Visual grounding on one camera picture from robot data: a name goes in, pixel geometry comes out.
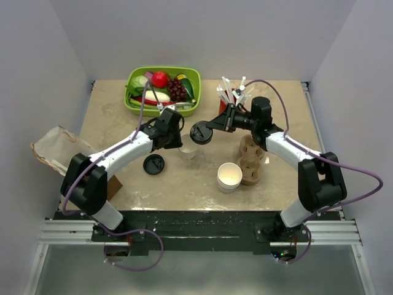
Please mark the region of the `black coffee cup lid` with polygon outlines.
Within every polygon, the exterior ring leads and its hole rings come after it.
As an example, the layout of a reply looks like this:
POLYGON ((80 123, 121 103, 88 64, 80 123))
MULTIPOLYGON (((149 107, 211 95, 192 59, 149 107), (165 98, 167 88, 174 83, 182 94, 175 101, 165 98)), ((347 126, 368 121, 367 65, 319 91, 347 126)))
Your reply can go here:
POLYGON ((165 160, 161 155, 151 154, 145 158, 143 169, 148 175, 158 175, 165 169, 165 160))
POLYGON ((212 140, 213 131, 207 126, 207 124, 207 121, 202 120, 191 127, 189 135, 194 143, 205 145, 212 140))

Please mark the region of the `white paper coffee cup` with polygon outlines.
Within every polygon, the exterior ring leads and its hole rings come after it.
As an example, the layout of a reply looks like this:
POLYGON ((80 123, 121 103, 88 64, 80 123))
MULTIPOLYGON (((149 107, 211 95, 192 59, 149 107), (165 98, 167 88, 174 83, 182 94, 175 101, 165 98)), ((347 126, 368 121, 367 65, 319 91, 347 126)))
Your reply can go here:
POLYGON ((192 160, 197 153, 197 144, 193 142, 189 134, 181 135, 182 146, 178 148, 179 155, 183 160, 192 160))

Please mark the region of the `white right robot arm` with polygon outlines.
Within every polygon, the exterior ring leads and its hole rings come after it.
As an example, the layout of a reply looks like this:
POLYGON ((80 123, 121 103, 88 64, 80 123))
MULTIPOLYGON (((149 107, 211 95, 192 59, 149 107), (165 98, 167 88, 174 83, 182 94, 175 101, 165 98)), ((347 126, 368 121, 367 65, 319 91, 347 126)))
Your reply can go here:
POLYGON ((279 214, 273 227, 274 236, 286 242, 295 235, 295 227, 305 222, 311 214, 334 205, 347 196, 341 168, 336 166, 337 156, 307 150, 290 143, 284 130, 273 123, 268 98, 252 99, 251 110, 242 112, 232 104, 213 120, 206 123, 210 130, 234 132, 237 128, 249 130, 256 145, 287 162, 298 173, 298 200, 279 214))

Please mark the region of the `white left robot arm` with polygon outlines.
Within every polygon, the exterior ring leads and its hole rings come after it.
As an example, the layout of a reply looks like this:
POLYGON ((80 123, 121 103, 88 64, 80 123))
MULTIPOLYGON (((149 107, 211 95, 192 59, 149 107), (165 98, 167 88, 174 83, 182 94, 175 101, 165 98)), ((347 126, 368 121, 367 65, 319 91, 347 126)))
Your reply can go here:
POLYGON ((138 124, 135 131, 113 146, 95 154, 81 153, 72 157, 60 188, 64 197, 63 214, 67 202, 89 215, 105 228, 113 241, 126 237, 123 215, 107 200, 107 183, 119 170, 134 160, 159 149, 182 146, 183 116, 170 108, 148 122, 138 124))

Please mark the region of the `brown paper takeout bag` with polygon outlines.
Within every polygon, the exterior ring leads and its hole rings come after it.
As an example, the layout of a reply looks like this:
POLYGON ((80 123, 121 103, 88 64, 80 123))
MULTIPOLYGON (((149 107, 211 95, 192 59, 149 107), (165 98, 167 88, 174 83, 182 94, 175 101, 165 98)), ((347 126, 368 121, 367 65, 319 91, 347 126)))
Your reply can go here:
POLYGON ((91 144, 61 126, 50 129, 37 142, 31 143, 30 147, 38 161, 55 170, 62 178, 73 156, 98 152, 91 144))

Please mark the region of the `red straw holder cup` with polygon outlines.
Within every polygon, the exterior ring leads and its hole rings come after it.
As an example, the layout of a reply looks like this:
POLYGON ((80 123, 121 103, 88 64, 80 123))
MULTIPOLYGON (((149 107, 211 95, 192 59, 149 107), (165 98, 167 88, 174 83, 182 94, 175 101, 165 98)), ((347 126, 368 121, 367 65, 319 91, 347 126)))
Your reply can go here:
MULTIPOLYGON (((237 97, 237 92, 235 88, 232 88, 232 93, 233 93, 233 98, 234 98, 234 103, 233 105, 235 105, 241 112, 245 113, 246 109, 244 107, 244 105, 236 105, 236 97, 237 97)), ((220 100, 220 105, 219 105, 219 114, 221 114, 223 112, 223 110, 227 107, 227 104, 224 104, 221 100, 220 100)))

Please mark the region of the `green plastic produce bin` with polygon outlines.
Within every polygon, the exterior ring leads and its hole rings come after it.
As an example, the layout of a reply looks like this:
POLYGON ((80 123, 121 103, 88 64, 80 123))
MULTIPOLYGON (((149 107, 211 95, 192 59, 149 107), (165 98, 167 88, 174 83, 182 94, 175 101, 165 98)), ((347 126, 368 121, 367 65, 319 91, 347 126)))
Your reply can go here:
POLYGON ((177 111, 179 111, 184 117, 190 117, 197 109, 200 98, 201 98, 201 77, 197 70, 193 68, 183 68, 183 67, 173 67, 173 66, 147 66, 134 69, 125 86, 125 106, 130 109, 134 114, 143 113, 146 117, 157 117, 159 114, 158 104, 156 106, 145 105, 145 94, 148 90, 153 90, 154 92, 163 92, 169 96, 166 88, 156 88, 152 85, 152 80, 150 80, 144 88, 133 88, 130 86, 130 80, 132 77, 143 75, 146 71, 156 72, 163 71, 169 75, 169 79, 178 78, 179 80, 183 77, 187 77, 193 87, 193 92, 195 98, 191 100, 188 98, 186 102, 174 103, 169 106, 174 106, 177 111), (142 103, 140 106, 130 103, 130 98, 132 97, 142 97, 142 103))

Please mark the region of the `white wrapped straw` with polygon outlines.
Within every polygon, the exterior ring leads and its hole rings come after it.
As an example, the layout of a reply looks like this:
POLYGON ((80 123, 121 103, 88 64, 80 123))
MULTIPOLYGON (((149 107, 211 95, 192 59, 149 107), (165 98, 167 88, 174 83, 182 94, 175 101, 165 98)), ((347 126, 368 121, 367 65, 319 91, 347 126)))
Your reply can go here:
POLYGON ((246 93, 240 92, 239 95, 237 95, 237 97, 236 97, 236 105, 237 106, 244 105, 245 102, 247 101, 247 99, 251 97, 251 92, 252 92, 252 90, 250 90, 246 93))
POLYGON ((218 94, 220 100, 224 104, 232 103, 229 94, 227 92, 225 92, 224 89, 220 85, 216 88, 216 90, 217 90, 217 94, 218 94))
POLYGON ((244 89, 245 89, 245 81, 246 81, 246 77, 245 76, 243 76, 242 77, 242 79, 241 79, 241 82, 240 82, 240 84, 239 84, 239 87, 238 87, 238 89, 241 91, 241 92, 243 92, 244 91, 244 89))
POLYGON ((225 85, 225 89, 227 91, 228 101, 231 104, 233 104, 235 101, 234 101, 234 98, 233 98, 231 81, 230 81, 230 79, 226 78, 225 76, 222 76, 222 80, 223 80, 223 83, 225 85))

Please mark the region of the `red toy chili pepper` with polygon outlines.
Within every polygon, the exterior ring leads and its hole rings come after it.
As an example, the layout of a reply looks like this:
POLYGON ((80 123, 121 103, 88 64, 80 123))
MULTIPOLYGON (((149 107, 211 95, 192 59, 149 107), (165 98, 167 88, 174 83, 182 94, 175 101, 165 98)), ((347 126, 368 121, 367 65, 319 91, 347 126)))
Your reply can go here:
MULTIPOLYGON (((142 97, 141 96, 139 96, 139 97, 132 97, 132 98, 130 98, 130 103, 140 106, 141 103, 142 103, 142 97)), ((148 99, 145 100, 145 105, 156 106, 157 104, 158 103, 156 101, 152 101, 152 100, 148 100, 148 99)), ((160 102, 160 104, 162 104, 164 106, 169 106, 169 105, 174 104, 174 102, 172 102, 172 101, 160 102)))

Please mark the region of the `white toy radish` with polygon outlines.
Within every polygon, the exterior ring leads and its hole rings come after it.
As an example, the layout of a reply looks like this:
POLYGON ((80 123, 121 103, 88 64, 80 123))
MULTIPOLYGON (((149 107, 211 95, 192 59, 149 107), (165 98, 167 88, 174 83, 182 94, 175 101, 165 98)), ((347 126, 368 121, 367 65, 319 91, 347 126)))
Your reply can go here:
POLYGON ((171 101, 167 94, 163 92, 154 92, 153 90, 146 91, 145 100, 151 101, 152 103, 169 103, 171 101))

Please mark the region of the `purple toy grapes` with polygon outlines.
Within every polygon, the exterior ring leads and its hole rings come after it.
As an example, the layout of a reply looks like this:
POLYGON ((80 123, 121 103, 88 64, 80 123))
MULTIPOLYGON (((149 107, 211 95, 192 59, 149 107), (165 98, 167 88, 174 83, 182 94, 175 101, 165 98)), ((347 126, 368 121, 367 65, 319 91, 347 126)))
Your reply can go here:
POLYGON ((186 102, 189 98, 185 87, 178 78, 172 78, 168 81, 166 89, 169 93, 170 100, 175 103, 186 102))

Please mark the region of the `brown pulp cup carrier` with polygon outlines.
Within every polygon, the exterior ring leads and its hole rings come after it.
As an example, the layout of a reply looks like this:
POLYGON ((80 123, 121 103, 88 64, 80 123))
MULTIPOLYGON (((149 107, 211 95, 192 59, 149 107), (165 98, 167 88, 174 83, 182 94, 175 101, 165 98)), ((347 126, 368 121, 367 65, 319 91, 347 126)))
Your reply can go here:
POLYGON ((261 180, 264 156, 265 151, 254 142, 251 135, 242 137, 236 161, 243 173, 241 184, 253 186, 261 180))

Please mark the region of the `red toy apple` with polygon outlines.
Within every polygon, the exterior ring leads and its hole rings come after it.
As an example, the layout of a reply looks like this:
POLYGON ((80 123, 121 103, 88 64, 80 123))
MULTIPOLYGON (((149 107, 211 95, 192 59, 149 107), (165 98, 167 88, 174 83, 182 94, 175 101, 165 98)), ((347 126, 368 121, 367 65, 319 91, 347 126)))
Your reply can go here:
POLYGON ((164 89, 169 82, 169 75, 163 71, 156 71, 152 75, 152 85, 156 88, 164 89))

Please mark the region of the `green toy cucumber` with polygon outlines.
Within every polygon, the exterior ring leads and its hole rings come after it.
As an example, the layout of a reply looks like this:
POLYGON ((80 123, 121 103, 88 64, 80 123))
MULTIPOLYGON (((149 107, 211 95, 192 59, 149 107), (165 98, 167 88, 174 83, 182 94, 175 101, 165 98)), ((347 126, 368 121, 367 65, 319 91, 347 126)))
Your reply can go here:
POLYGON ((191 100, 193 100, 195 98, 194 96, 194 92, 193 92, 193 87, 191 85, 190 80, 187 77, 183 77, 182 79, 180 79, 182 85, 184 86, 189 98, 191 100))

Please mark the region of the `stack of white paper cups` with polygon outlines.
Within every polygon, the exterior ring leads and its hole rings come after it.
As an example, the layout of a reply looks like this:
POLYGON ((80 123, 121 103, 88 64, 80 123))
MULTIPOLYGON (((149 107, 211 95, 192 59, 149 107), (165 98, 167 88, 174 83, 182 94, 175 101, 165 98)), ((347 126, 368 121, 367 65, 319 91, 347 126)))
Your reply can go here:
POLYGON ((235 163, 223 163, 217 171, 217 182, 219 190, 229 194, 233 192, 243 178, 243 172, 235 163))

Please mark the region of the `green toy cabbage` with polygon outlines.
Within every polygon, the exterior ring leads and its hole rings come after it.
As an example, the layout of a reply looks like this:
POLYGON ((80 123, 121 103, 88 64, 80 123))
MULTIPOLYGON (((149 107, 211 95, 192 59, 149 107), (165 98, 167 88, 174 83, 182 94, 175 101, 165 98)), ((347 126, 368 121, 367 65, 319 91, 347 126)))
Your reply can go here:
POLYGON ((146 78, 146 76, 143 75, 138 75, 135 77, 132 77, 130 80, 130 86, 133 87, 134 89, 137 88, 144 88, 144 86, 149 82, 150 80, 146 78))

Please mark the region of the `purple toy onion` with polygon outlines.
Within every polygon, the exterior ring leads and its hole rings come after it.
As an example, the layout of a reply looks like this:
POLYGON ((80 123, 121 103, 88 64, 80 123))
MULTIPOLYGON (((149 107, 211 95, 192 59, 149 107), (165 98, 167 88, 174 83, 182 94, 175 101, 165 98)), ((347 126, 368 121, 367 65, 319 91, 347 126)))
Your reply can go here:
POLYGON ((144 73, 144 76, 148 79, 148 80, 152 80, 154 73, 151 71, 146 71, 144 73))

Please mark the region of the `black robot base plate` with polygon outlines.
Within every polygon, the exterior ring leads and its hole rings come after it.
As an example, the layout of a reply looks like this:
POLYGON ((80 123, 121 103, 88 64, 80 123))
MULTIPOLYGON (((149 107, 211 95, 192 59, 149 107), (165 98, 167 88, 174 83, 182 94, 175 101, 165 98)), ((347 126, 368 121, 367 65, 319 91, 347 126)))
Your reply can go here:
POLYGON ((277 211, 123 211, 115 235, 93 226, 93 242, 108 256, 151 251, 219 251, 268 254, 271 242, 313 242, 310 226, 286 228, 277 211))

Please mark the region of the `aluminium frame rail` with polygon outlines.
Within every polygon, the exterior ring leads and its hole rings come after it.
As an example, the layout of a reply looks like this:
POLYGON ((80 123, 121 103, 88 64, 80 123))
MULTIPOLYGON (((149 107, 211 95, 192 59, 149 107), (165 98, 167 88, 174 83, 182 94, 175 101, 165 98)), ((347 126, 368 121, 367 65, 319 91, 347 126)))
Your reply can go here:
MULTIPOLYGON (((314 111, 312 101, 311 101, 311 95, 309 92, 309 82, 301 82, 303 92, 305 94, 306 102, 308 104, 309 108, 309 113, 313 121, 314 129, 317 135, 317 139, 320 145, 320 148, 322 151, 325 151, 325 146, 324 142, 322 139, 321 131, 318 126, 317 118, 316 118, 316 113, 314 111)), ((362 282, 362 288, 365 292, 365 294, 376 294, 375 291, 375 286, 373 284, 372 276, 368 268, 368 264, 366 262, 366 259, 364 257, 364 249, 362 242, 360 240, 359 245, 352 244, 351 245, 351 252, 352 255, 354 256, 354 261, 355 261, 355 266, 357 269, 357 272, 359 273, 360 280, 362 282)))

